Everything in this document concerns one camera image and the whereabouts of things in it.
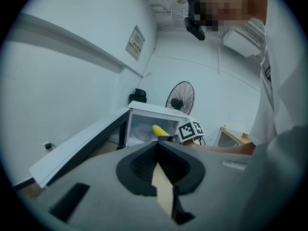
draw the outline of electric fan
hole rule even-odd
[[[166,102],[166,107],[179,110],[187,115],[192,111],[194,103],[193,86],[187,82],[180,82],[173,88]]]

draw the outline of wooden table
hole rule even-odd
[[[220,128],[214,146],[231,147],[250,143],[251,140],[242,138],[242,134],[242,132]]]

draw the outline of person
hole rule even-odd
[[[197,145],[192,140],[184,145],[252,155],[257,145],[308,124],[307,39],[283,0],[195,0],[196,4],[200,15],[195,18],[203,25],[211,20],[218,26],[240,26],[250,18],[259,19],[265,27],[266,48],[261,63],[260,102],[249,134],[252,142],[231,148]]]

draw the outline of floor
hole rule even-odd
[[[109,152],[114,152],[118,147],[117,143],[113,143],[112,141],[107,141],[106,143],[104,143],[100,148],[97,148],[94,152],[92,152],[86,159],[90,159],[93,158],[95,156],[99,156],[102,154],[106,154]]]
[[[30,186],[27,186],[23,188],[22,190],[19,190],[18,193],[21,195],[36,199],[38,196],[40,196],[45,191],[45,188],[41,188],[36,182],[31,184]]]

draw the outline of ceiling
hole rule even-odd
[[[179,28],[179,29],[185,29],[184,26],[184,20],[183,20],[183,9],[185,12],[188,12],[188,3],[186,4],[180,4],[177,2],[177,0],[147,0],[149,5],[152,6],[160,6],[163,10],[172,10],[173,15],[167,14],[167,12],[157,13],[154,15],[157,26],[159,28]],[[257,19],[252,19],[250,22],[250,26],[257,29],[259,32],[264,33],[264,27],[261,21]],[[217,36],[218,32],[211,32],[209,30],[206,31],[206,34]]]

